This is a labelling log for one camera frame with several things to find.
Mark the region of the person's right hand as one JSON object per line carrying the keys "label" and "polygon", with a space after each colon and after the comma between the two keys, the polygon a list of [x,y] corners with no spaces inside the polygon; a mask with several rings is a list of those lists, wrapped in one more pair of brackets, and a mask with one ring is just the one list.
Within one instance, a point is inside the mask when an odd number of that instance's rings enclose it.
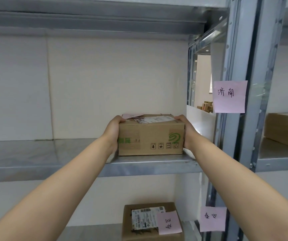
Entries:
{"label": "person's right hand", "polygon": [[196,143],[196,138],[199,136],[199,134],[187,118],[186,118],[186,122],[183,122],[183,123],[185,124],[183,147],[193,152],[195,143]]}

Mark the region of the person's left hand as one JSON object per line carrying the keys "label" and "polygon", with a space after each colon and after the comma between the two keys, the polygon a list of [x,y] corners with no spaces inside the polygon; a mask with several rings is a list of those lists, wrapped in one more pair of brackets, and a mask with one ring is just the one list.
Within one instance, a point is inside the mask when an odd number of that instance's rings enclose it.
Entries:
{"label": "person's left hand", "polygon": [[118,148],[118,135],[119,135],[119,124],[115,121],[116,117],[122,117],[120,115],[115,116],[110,120],[106,129],[103,133],[103,138],[105,142],[108,144],[108,151],[110,154],[114,154]]}

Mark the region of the cardboard box with green logo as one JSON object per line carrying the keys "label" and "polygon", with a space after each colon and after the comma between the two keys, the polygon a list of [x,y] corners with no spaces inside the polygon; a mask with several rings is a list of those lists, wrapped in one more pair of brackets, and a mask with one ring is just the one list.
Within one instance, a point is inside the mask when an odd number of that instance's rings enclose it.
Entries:
{"label": "cardboard box with green logo", "polygon": [[118,155],[171,155],[182,154],[185,124],[174,120],[159,123],[143,123],[143,117],[160,115],[144,114],[119,124]]}

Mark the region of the person's left forearm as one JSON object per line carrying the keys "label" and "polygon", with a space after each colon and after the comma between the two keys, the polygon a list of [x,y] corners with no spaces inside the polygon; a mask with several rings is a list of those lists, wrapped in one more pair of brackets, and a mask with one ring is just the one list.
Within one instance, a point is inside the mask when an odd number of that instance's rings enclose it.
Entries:
{"label": "person's left forearm", "polygon": [[56,241],[117,149],[103,134],[0,219],[0,241]]}

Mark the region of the person's right forearm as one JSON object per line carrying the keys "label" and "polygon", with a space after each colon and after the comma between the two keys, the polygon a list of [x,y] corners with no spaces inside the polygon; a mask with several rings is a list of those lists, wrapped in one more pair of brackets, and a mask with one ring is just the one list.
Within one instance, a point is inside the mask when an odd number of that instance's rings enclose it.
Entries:
{"label": "person's right forearm", "polygon": [[288,241],[288,199],[201,135],[192,153],[249,241]]}

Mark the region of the white shipping label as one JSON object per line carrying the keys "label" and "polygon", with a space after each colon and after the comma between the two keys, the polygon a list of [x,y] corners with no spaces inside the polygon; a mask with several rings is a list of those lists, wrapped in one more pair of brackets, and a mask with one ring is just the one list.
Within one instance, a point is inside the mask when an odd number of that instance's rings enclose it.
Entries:
{"label": "white shipping label", "polygon": [[143,123],[159,123],[159,122],[169,122],[169,121],[174,121],[174,117],[170,116],[165,116],[165,115],[160,115],[160,116],[155,116],[155,117],[143,117],[141,118]]}

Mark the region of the grey metal shelving rack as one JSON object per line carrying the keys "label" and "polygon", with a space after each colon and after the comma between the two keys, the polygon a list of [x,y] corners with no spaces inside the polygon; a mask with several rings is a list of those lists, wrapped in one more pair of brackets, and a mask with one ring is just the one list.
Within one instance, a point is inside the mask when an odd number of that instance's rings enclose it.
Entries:
{"label": "grey metal shelving rack", "polygon": [[0,240],[25,231],[42,240],[52,231],[40,209],[62,188],[67,224],[122,222],[130,203],[173,202],[181,212],[178,174],[201,172],[187,153],[118,156],[96,162],[104,130],[124,113],[187,115],[192,94],[194,36],[211,14],[224,26],[218,52],[225,73],[239,62],[235,48],[246,24],[250,42],[258,0],[198,5],[162,0],[0,0]]}
{"label": "grey metal shelving rack", "polygon": [[264,137],[268,113],[288,113],[288,0],[260,0],[240,163],[288,199],[288,146]]}

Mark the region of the pile of small cardboard boxes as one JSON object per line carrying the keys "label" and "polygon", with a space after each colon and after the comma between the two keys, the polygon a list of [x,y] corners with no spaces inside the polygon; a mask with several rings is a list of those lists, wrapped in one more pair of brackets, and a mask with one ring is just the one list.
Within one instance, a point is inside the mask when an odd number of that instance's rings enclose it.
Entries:
{"label": "pile of small cardboard boxes", "polygon": [[207,113],[213,113],[213,102],[212,101],[204,101],[201,106],[197,106],[197,109],[200,109]]}

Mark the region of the large pink sticky note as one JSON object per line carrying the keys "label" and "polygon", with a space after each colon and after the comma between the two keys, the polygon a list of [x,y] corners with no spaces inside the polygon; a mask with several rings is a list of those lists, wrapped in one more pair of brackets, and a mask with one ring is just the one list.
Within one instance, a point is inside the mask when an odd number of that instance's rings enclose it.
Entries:
{"label": "large pink sticky note", "polygon": [[248,81],[214,81],[214,113],[245,113]]}

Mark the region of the white barcode label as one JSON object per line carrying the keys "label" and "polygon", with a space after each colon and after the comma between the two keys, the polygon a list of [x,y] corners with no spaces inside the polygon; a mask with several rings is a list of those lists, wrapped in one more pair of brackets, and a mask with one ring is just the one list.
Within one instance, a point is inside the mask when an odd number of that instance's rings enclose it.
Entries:
{"label": "white barcode label", "polygon": [[157,228],[157,214],[165,211],[164,206],[131,210],[133,230]]}

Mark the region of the plain cardboard box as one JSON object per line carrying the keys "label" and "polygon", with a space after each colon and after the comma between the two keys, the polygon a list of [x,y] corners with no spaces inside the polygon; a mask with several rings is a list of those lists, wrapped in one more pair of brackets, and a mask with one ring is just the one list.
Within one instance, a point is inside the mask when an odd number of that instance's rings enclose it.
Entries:
{"label": "plain cardboard box", "polygon": [[268,113],[264,137],[288,146],[288,113]]}

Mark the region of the small pink sticky note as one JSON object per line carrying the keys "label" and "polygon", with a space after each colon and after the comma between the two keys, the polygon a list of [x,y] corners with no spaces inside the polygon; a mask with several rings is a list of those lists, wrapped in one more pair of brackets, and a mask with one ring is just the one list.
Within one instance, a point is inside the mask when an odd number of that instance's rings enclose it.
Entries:
{"label": "small pink sticky note", "polygon": [[201,207],[199,219],[200,232],[224,232],[226,229],[226,213],[226,207]]}

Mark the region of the cardboard box with barcode label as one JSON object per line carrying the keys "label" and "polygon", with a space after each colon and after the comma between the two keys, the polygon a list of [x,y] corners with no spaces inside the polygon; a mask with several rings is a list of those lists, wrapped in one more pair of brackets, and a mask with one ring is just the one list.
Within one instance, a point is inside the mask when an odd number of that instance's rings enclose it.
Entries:
{"label": "cardboard box with barcode label", "polygon": [[125,205],[122,241],[185,241],[174,202]]}

